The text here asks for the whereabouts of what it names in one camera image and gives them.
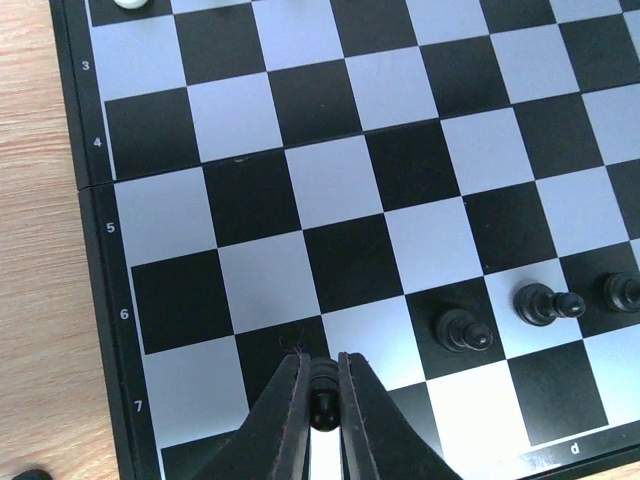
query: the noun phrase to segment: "white chess piece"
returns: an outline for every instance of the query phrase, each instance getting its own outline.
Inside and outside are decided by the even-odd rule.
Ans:
[[[114,0],[116,4],[127,10],[133,10],[135,8],[142,7],[148,0]]]

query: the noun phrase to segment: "chess piece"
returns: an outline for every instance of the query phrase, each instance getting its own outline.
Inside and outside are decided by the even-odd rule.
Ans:
[[[461,308],[449,310],[438,319],[436,336],[440,344],[452,352],[482,352],[493,344],[491,329]]]
[[[148,0],[114,0],[116,5],[126,10],[134,10],[143,7]]]
[[[309,413],[316,430],[330,432],[340,425],[338,384],[338,362],[331,358],[311,360]]]
[[[13,480],[51,480],[51,475],[44,470],[29,470],[13,477]]]
[[[577,293],[554,293],[541,283],[522,287],[513,303],[518,316],[537,327],[550,325],[558,317],[579,317],[587,309],[584,299]]]
[[[610,275],[604,283],[604,301],[614,312],[640,312],[640,275]]]

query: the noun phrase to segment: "white square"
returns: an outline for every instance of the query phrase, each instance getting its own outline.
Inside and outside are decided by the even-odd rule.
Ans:
[[[420,45],[488,35],[479,0],[407,0]]]
[[[636,47],[638,58],[640,58],[640,10],[625,13],[624,19],[627,22],[631,40]]]
[[[640,266],[640,238],[631,242],[631,248],[636,255],[636,263]]]
[[[545,178],[537,185],[559,256],[629,241],[605,167]]]
[[[320,314],[302,232],[218,252],[236,334]]]
[[[427,389],[444,459],[454,470],[477,472],[530,449],[506,361],[429,380]]]
[[[302,228],[382,212],[364,137],[287,150]]]
[[[424,382],[404,297],[326,313],[322,323],[331,358],[361,353],[387,390]]]
[[[228,7],[240,3],[251,3],[251,0],[171,0],[171,10],[176,14]]]
[[[405,294],[482,276],[462,198],[385,214]]]
[[[544,328],[529,325],[515,312],[516,292],[531,283],[542,283],[554,292],[566,292],[567,284],[558,259],[487,275],[491,306],[506,358],[518,357],[582,339],[575,318],[563,318]]]
[[[363,129],[438,116],[419,48],[350,57],[347,70]]]
[[[497,33],[491,42],[512,103],[579,90],[558,25]]]
[[[618,0],[551,0],[558,23],[622,13]]]
[[[609,425],[640,420],[639,344],[640,325],[584,341]]]
[[[233,336],[143,357],[159,449],[235,430],[249,414]]]
[[[171,15],[92,28],[91,45],[103,102],[187,84]]]
[[[583,95],[604,163],[640,158],[640,84]]]
[[[266,73],[189,87],[203,162],[282,146]]]
[[[343,58],[329,0],[254,2],[267,70]]]
[[[534,180],[513,109],[442,122],[462,195]]]
[[[129,267],[216,248],[202,168],[116,183],[114,188]]]

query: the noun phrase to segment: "wooden surface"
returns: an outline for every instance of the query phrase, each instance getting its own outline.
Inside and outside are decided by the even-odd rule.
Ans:
[[[117,478],[49,7],[0,1],[0,480]]]

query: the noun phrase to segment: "black pawn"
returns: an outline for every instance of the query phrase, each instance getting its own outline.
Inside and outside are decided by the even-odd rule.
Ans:
[[[309,423],[321,432],[340,425],[338,362],[331,358],[311,359],[309,374]]]
[[[640,275],[610,275],[604,284],[604,301],[614,312],[640,312]]]
[[[438,319],[436,335],[440,344],[452,352],[483,352],[493,344],[493,333],[486,325],[461,308],[449,310]]]
[[[546,327],[556,318],[576,318],[587,307],[577,293],[554,293],[546,285],[532,283],[522,287],[513,300],[518,316],[537,327]]]

